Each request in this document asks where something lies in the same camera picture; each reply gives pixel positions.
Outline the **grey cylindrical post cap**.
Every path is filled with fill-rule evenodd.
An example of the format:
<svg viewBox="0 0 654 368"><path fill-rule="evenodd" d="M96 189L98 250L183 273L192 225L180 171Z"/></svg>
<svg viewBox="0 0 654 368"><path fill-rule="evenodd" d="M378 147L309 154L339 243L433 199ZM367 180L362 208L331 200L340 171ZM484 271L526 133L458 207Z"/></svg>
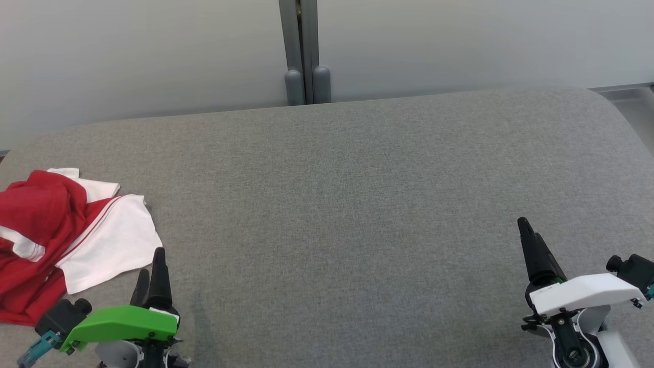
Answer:
<svg viewBox="0 0 654 368"><path fill-rule="evenodd" d="M298 70L287 70L284 76L289 106L306 104L305 82L302 73Z"/></svg>
<svg viewBox="0 0 654 368"><path fill-rule="evenodd" d="M313 102L331 103L332 91L330 70L327 66L319 65L313 70Z"/></svg>

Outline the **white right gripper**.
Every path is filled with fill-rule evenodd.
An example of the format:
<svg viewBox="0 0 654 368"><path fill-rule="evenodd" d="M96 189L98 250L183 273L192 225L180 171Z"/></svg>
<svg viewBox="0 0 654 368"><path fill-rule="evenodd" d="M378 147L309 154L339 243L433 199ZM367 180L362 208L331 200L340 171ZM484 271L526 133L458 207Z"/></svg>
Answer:
<svg viewBox="0 0 654 368"><path fill-rule="evenodd" d="M557 280L566 281L558 261L543 237L533 230L528 219L520 217L517 226L530 283L533 286L544 286L550 280L550 273ZM531 292L529 298L538 315L552 317L562 310L572 312L633 299L640 301L644 299L644 294L616 275L589 274L543 287Z"/></svg>

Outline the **grey partition frame post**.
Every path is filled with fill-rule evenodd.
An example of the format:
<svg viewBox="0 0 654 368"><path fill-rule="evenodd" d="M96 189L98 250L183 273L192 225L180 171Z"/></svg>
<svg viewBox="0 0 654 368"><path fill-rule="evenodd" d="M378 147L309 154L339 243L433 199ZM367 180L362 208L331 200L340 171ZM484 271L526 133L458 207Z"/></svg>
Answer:
<svg viewBox="0 0 654 368"><path fill-rule="evenodd" d="M298 70L305 82L306 104L313 102L313 70L319 65L318 0L277 0L287 70Z"/></svg>

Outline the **grey metal ledge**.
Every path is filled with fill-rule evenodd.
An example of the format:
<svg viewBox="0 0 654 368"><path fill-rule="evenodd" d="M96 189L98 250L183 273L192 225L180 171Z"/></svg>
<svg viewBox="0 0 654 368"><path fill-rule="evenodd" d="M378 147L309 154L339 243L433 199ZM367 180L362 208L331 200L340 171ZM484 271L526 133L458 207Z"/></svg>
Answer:
<svg viewBox="0 0 654 368"><path fill-rule="evenodd" d="M603 94L603 93L614 93L615 91L623 90L637 90L640 88L650 88L654 86L654 82L642 82L638 84L626 84L626 85L614 85L614 86L603 86L603 87L594 87L589 88L589 90L594 93Z"/></svg>

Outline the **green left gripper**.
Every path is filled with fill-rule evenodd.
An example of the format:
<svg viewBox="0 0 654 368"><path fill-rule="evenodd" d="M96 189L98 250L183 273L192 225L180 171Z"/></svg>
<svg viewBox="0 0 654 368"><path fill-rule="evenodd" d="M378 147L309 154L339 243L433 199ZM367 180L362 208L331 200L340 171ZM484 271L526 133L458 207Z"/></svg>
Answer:
<svg viewBox="0 0 654 368"><path fill-rule="evenodd" d="M149 292L149 308L141 308ZM180 317L173 307L170 273L164 248L155 249L151 275L141 269L130 305L101 308L75 326L59 351L84 350L88 344L112 341L167 341L175 337Z"/></svg>

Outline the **red white sleeved shirt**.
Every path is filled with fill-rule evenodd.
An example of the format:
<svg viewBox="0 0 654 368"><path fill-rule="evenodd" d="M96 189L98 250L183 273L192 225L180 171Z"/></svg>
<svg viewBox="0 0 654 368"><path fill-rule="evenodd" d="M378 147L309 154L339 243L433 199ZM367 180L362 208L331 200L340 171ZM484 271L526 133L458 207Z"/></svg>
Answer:
<svg viewBox="0 0 654 368"><path fill-rule="evenodd" d="M0 191L0 250L30 273L63 272L75 295L152 262L162 242L142 195L77 168L35 170Z"/></svg>

